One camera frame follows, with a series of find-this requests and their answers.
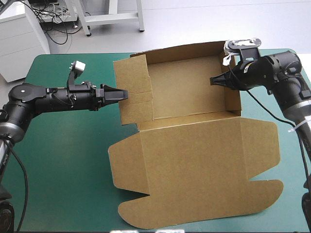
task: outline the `cardboard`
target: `cardboard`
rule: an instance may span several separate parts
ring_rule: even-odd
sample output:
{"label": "cardboard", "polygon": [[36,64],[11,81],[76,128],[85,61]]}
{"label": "cardboard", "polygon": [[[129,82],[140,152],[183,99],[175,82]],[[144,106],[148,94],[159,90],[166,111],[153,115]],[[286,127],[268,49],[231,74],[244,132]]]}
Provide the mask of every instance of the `cardboard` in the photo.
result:
{"label": "cardboard", "polygon": [[122,124],[139,133],[109,148],[114,185],[149,196],[121,203],[129,224],[153,229],[260,212],[278,180],[249,181],[280,161],[274,123],[241,118],[238,91],[211,86],[226,71],[224,42],[134,54],[114,63]]}

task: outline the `white tape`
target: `white tape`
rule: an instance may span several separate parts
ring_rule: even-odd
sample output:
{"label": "white tape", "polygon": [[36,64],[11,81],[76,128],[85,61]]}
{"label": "white tape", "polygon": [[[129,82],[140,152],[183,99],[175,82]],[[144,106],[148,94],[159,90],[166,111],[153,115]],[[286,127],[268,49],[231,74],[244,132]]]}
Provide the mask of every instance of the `white tape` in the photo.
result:
{"label": "white tape", "polygon": [[305,120],[301,121],[301,122],[300,122],[298,125],[296,125],[294,128],[289,129],[288,132],[289,132],[289,133],[295,132],[300,126],[302,126],[303,124],[305,124],[305,123],[311,121],[311,116],[306,116],[305,118],[306,118]]}
{"label": "white tape", "polygon": [[231,52],[231,53],[229,53],[228,56],[224,57],[224,59],[223,59],[223,65],[227,67],[227,66],[230,64],[230,62],[231,62],[231,57],[232,57],[232,56],[238,56],[238,55],[239,55],[239,54],[238,54],[237,52]]}

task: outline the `box flap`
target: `box flap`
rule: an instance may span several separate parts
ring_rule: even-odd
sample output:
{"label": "box flap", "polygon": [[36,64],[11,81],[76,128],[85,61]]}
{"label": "box flap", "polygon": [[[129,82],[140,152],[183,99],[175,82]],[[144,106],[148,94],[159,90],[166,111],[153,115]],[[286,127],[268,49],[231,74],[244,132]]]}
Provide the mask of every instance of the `box flap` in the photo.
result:
{"label": "box flap", "polygon": [[119,102],[123,125],[153,120],[152,88],[145,55],[114,62],[117,87],[128,91]]}
{"label": "box flap", "polygon": [[131,57],[146,55],[147,63],[162,63],[187,60],[197,57],[217,56],[224,51],[224,41],[205,42],[189,45],[180,45],[159,50],[150,50],[132,54]]}
{"label": "box flap", "polygon": [[273,122],[241,118],[247,178],[280,162],[277,126]]}
{"label": "box flap", "polygon": [[110,146],[108,153],[115,187],[149,194],[140,134]]}
{"label": "box flap", "polygon": [[[269,141],[260,142],[261,129],[266,130]],[[146,130],[139,135],[135,141],[127,138],[122,146],[115,144],[109,150],[114,179],[118,166],[127,162],[128,170],[140,172],[134,174],[136,182],[140,176],[142,183],[147,180],[150,196],[119,206],[121,217],[135,227],[152,229],[253,214],[271,206],[282,192],[281,181],[248,180],[279,162],[277,131],[271,123],[235,117]],[[138,145],[141,148],[134,152]],[[125,154],[129,156],[126,161],[122,159]],[[145,175],[141,173],[143,162],[137,166],[131,156],[134,161],[138,157],[144,160]],[[118,179],[130,179],[128,173],[122,176]],[[124,186],[137,189],[128,182]]]}

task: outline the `white cabinet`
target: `white cabinet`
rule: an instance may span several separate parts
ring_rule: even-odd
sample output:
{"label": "white cabinet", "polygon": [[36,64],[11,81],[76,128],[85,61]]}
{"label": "white cabinet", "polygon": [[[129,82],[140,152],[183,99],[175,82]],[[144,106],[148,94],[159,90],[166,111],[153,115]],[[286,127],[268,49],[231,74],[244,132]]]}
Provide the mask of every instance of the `white cabinet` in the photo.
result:
{"label": "white cabinet", "polygon": [[23,3],[0,15],[0,76],[7,82],[25,78],[35,57],[49,53],[39,22]]}

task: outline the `white floor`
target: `white floor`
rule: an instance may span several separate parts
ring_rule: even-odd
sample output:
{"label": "white floor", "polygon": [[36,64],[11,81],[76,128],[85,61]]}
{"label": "white floor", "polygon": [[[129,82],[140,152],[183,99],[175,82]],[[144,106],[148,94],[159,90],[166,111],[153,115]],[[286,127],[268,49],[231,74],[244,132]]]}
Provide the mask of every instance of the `white floor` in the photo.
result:
{"label": "white floor", "polygon": [[[102,0],[85,3],[92,15],[104,11]],[[135,0],[119,0],[119,12],[135,8]],[[311,0],[143,0],[143,9],[144,33],[138,32],[138,23],[93,26],[91,37],[81,30],[69,36],[65,45],[49,41],[51,53],[138,52],[258,37],[261,49],[293,49],[306,54],[302,56],[305,67],[311,64]],[[52,36],[59,42],[65,40],[61,33]],[[6,83],[0,77],[0,105],[7,101],[7,93],[16,83]]]}

